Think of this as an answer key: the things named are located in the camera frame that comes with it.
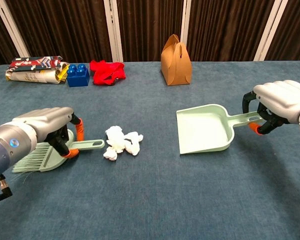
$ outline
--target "table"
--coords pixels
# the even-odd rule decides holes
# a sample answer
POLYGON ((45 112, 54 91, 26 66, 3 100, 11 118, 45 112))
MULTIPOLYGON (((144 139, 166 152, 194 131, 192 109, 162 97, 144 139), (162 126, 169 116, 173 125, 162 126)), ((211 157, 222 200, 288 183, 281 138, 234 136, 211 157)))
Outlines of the table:
POLYGON ((8 169, 13 196, 0 202, 0 240, 300 239, 297 125, 264 136, 237 127, 227 150, 180 155, 176 120, 177 110, 206 104, 240 114, 255 85, 300 82, 300 61, 193 62, 192 83, 180 86, 166 85, 160 62, 126 62, 126 79, 113 86, 6 81, 6 68, 0 124, 72 107, 87 140, 106 140, 115 125, 144 139, 137 156, 124 152, 116 162, 103 157, 106 145, 49 172, 8 169))

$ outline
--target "paper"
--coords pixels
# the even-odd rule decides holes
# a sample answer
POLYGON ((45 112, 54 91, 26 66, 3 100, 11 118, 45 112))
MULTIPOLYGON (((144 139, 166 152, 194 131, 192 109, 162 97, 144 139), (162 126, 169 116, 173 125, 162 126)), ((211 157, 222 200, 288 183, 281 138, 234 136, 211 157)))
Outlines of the paper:
POLYGON ((136 131, 129 132, 124 135, 122 128, 119 126, 112 126, 105 131, 108 140, 106 141, 110 146, 106 149, 103 156, 110 161, 117 160, 118 154, 126 150, 128 153, 136 156, 140 151, 140 144, 144 136, 138 134, 136 131))
POLYGON ((27 72, 27 71, 39 71, 45 69, 57 69, 61 68, 60 56, 40 56, 40 57, 16 57, 12 60, 8 72, 27 72))
POLYGON ((17 71, 5 72, 6 79, 12 81, 22 82, 36 82, 46 84, 59 84, 61 81, 64 82, 67 78, 67 68, 69 63, 61 62, 60 68, 35 70, 35 71, 17 71))

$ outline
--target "red cloth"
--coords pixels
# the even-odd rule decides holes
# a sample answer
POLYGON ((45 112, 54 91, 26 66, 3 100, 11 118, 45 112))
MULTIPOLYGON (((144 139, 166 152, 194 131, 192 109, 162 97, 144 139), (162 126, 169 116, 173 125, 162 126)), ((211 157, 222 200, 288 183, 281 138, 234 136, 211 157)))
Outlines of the red cloth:
POLYGON ((95 85, 114 85, 116 79, 126 79, 125 65, 121 62, 106 63, 104 60, 90 62, 90 70, 95 72, 93 83, 95 85))

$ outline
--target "brush bristles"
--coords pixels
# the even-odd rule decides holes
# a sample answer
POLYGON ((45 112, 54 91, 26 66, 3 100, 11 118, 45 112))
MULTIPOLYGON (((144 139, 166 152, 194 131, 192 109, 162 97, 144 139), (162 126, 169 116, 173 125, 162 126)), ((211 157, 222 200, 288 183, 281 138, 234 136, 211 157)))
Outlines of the brush bristles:
POLYGON ((49 143, 38 143, 35 150, 18 161, 12 169, 13 173, 37 172, 50 148, 49 143))

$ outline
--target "toy block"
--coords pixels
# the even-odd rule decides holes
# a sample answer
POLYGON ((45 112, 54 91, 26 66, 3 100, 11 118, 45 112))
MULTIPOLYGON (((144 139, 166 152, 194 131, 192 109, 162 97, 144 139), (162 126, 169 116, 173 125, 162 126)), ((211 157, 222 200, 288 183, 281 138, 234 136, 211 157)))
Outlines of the toy block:
POLYGON ((70 88, 88 86, 89 78, 89 71, 86 65, 79 64, 77 67, 75 64, 71 64, 69 66, 66 80, 70 88))

